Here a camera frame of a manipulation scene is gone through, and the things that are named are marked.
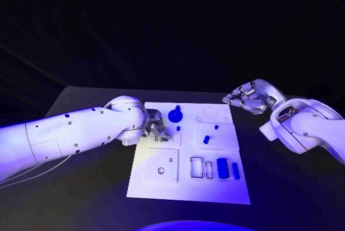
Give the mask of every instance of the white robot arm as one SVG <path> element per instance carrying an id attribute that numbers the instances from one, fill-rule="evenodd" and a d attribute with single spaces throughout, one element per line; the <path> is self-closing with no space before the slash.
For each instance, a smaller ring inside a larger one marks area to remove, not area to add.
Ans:
<path id="1" fill-rule="evenodd" d="M 287 99 L 263 79 L 240 86 L 222 101 L 243 107 L 254 115 L 270 108 L 270 121 L 260 127 L 267 139 L 279 138 L 298 154 L 319 145 L 345 164 L 345 120 L 324 103 L 313 99 Z"/>
<path id="2" fill-rule="evenodd" d="M 108 104 L 0 128 L 0 182 L 22 170 L 84 152 L 119 139 L 139 143 L 150 133 L 165 133 L 162 114 L 140 100 L 121 96 Z"/>

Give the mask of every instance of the black table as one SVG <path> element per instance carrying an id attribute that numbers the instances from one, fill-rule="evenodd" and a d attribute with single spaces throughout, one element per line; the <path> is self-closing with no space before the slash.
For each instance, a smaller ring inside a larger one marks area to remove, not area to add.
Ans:
<path id="1" fill-rule="evenodd" d="M 103 106 L 120 95 L 142 102 L 217 104 L 224 96 L 68 87 L 46 116 Z M 178 220 L 257 230 L 344 229 L 345 166 L 322 148 L 298 155 L 279 140 L 270 142 L 259 130 L 269 114 L 253 116 L 240 108 L 231 112 L 251 205 L 127 198 L 136 146 L 114 140 L 74 155 L 48 174 L 0 190 L 0 230 L 121 231 Z M 33 174 L 61 161 L 48 162 Z"/>

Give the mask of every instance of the round hole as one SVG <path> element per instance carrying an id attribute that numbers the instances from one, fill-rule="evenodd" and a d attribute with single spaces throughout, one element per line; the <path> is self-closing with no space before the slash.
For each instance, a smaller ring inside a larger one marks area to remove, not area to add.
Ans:
<path id="1" fill-rule="evenodd" d="M 163 172 L 165 172 L 165 169 L 159 168 L 159 174 L 163 174 Z"/>

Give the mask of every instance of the small blue piece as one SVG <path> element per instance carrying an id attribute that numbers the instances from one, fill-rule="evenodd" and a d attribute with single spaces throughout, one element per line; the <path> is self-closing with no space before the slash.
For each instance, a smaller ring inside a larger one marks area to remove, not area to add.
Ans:
<path id="1" fill-rule="evenodd" d="M 228 179 L 228 163 L 225 158 L 217 159 L 217 166 L 218 166 L 218 175 L 221 179 Z"/>
<path id="2" fill-rule="evenodd" d="M 182 117 L 181 107 L 176 106 L 175 110 L 172 110 L 168 114 L 169 121 L 176 123 L 182 120 Z"/>
<path id="3" fill-rule="evenodd" d="M 204 143 L 208 144 L 208 141 L 209 141 L 209 136 L 207 135 L 204 139 Z"/>
<path id="4" fill-rule="evenodd" d="M 235 179 L 240 180 L 240 172 L 238 172 L 237 163 L 233 163 L 233 170 L 234 170 Z"/>

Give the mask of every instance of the blue rectangular block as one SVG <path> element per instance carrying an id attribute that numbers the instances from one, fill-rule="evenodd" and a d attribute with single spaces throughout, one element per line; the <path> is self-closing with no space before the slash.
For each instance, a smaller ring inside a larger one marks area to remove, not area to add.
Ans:
<path id="1" fill-rule="evenodd" d="M 221 179 L 228 179 L 228 163 L 225 158 L 217 159 L 217 166 L 218 166 L 218 175 Z"/>
<path id="2" fill-rule="evenodd" d="M 238 172 L 237 163 L 233 163 L 233 170 L 234 170 L 235 179 L 240 180 L 240 172 Z"/>

